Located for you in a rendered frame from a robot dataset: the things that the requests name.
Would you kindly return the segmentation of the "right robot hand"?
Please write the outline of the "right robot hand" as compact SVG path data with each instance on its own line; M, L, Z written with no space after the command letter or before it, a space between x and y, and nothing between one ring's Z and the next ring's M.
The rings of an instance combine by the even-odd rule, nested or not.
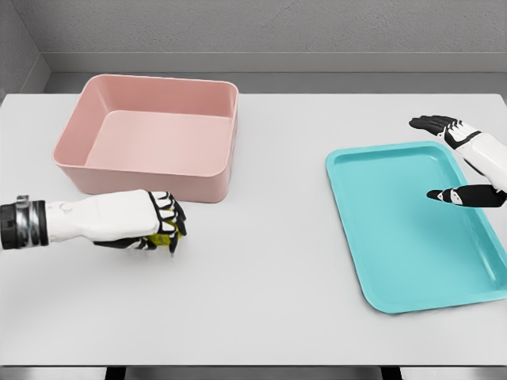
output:
M458 153L489 184L464 185L444 190L431 190L432 200L460 207L501 207L507 202L507 146L492 135L449 116L419 116L409 125L424 130Z

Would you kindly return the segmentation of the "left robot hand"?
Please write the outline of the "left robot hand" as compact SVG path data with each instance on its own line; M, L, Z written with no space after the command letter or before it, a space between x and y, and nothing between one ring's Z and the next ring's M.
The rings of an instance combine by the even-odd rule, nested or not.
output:
M135 190L91 196L77 202L74 211L86 238L115 249L154 250L149 249L146 236L157 233L162 222L185 225L186 221L183 208L169 192Z

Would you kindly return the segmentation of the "yellow-green tennis ball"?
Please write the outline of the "yellow-green tennis ball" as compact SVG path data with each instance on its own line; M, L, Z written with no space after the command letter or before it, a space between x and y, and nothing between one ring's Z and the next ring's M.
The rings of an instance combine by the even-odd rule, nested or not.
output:
M178 225L175 222L162 222L158 232L144 239L149 249L156 249L158 246L166 246L171 253L174 253L178 241L187 234L185 225Z

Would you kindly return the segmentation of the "pink basket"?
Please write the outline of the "pink basket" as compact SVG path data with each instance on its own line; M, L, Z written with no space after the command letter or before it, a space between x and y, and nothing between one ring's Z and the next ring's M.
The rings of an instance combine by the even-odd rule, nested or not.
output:
M238 95L230 82L100 74L52 153L86 194L145 189L218 203L228 193Z

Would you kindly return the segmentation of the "blue tray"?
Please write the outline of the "blue tray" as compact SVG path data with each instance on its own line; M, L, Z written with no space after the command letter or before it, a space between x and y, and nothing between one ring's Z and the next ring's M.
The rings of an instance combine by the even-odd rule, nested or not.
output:
M427 196L466 182L444 145L335 150L326 170L374 308L399 314L507 299L507 252L485 213Z

